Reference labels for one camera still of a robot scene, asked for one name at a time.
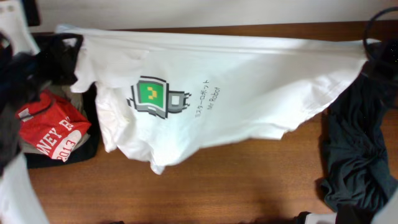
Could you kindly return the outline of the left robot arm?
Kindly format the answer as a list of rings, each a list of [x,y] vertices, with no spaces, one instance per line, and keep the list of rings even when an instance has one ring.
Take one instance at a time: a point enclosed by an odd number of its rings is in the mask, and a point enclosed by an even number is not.
[[[35,0],[1,1],[1,223],[48,223],[19,147],[15,113],[40,100],[49,85],[71,85],[83,38],[76,34],[32,37],[40,25]]]

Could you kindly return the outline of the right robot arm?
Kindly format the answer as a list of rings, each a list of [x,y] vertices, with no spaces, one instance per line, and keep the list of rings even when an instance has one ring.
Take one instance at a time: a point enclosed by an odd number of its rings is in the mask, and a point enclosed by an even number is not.
[[[371,223],[395,200],[397,179],[389,170],[381,124],[397,108],[397,41],[363,45],[369,60],[324,117],[326,176],[319,190],[333,213],[302,212],[294,223]]]

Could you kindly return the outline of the white printed t-shirt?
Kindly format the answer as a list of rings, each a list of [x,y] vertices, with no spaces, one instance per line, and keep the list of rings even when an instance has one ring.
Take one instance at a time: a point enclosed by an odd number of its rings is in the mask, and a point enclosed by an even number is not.
[[[104,148],[160,174],[199,149],[279,140],[359,75],[360,42],[57,26],[83,37],[71,89],[96,87]]]

